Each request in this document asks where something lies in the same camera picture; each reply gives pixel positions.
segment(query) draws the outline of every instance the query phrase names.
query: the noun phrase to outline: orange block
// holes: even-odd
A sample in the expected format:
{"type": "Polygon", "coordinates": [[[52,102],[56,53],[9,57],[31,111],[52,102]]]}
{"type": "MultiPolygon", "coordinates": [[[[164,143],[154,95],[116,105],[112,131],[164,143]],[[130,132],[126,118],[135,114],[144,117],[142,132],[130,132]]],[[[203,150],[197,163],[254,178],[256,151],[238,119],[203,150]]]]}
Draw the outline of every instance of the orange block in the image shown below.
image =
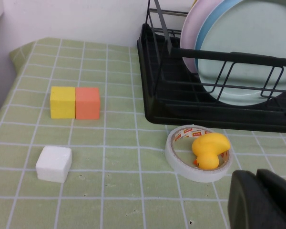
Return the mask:
{"type": "Polygon", "coordinates": [[[100,90],[97,87],[75,88],[75,118],[92,120],[100,118],[100,90]]]}

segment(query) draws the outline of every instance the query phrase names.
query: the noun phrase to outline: tablecloth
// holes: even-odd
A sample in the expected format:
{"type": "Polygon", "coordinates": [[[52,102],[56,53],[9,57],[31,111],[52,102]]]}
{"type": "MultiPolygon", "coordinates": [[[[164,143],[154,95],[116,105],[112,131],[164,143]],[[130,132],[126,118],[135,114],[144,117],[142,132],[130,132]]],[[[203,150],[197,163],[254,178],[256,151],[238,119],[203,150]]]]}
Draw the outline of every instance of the tablecloth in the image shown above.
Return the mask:
{"type": "Polygon", "coordinates": [[[163,149],[175,127],[145,119],[136,47],[45,38],[10,57],[18,76],[0,111],[0,229],[228,228],[234,170],[286,179],[286,134],[223,129],[234,151],[225,177],[174,173],[163,149]],[[99,87],[101,118],[52,120],[51,86],[99,87]],[[64,184],[37,179],[45,145],[72,149],[64,184]]]}

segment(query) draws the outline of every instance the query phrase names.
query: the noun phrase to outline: tape roll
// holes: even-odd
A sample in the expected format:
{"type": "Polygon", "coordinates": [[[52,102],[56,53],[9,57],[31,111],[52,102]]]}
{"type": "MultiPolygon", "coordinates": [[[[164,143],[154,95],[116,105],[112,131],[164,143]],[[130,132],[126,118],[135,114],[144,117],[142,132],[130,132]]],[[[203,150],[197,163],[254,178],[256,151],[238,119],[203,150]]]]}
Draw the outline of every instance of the tape roll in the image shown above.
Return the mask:
{"type": "Polygon", "coordinates": [[[178,141],[180,138],[198,137],[213,132],[214,131],[211,129],[198,125],[183,125],[170,132],[165,145],[165,158],[176,173],[189,180],[202,183],[217,181],[227,173],[233,161],[230,150],[220,155],[223,159],[223,163],[220,167],[212,170],[200,169],[198,167],[191,167],[185,164],[174,150],[173,143],[178,141]]]}

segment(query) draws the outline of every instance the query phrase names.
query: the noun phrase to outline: dish rack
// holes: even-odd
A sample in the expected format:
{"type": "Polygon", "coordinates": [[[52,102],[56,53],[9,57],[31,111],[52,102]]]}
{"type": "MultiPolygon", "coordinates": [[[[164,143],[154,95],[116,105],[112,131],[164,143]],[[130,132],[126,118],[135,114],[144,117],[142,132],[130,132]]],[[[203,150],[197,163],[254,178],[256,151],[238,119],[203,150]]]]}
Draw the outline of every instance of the dish rack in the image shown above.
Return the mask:
{"type": "Polygon", "coordinates": [[[186,17],[187,12],[162,10],[158,0],[150,8],[148,0],[145,24],[137,41],[141,68],[145,116],[155,124],[195,124],[210,128],[228,128],[256,131],[286,132],[286,90],[276,89],[286,68],[286,59],[239,52],[211,52],[180,48],[181,30],[168,29],[163,15],[186,17]],[[158,14],[161,27],[153,26],[151,14],[158,14]],[[183,57],[232,63],[223,83],[201,83],[198,74],[187,70],[183,57]],[[264,65],[280,68],[273,88],[266,88],[272,76],[269,73],[263,88],[228,85],[226,82],[235,63],[264,65]],[[251,89],[261,91],[265,102],[250,106],[234,106],[214,99],[203,86],[251,89]]]}

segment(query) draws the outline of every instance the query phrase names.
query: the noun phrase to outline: white block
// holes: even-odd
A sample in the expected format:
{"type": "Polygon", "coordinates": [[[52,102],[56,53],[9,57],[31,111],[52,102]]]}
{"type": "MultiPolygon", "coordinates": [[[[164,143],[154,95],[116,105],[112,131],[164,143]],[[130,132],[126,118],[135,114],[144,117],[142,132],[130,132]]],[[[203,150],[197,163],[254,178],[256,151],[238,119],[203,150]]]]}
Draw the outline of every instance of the white block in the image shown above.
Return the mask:
{"type": "Polygon", "coordinates": [[[64,183],[72,163],[70,148],[45,146],[36,163],[40,180],[64,183]]]}

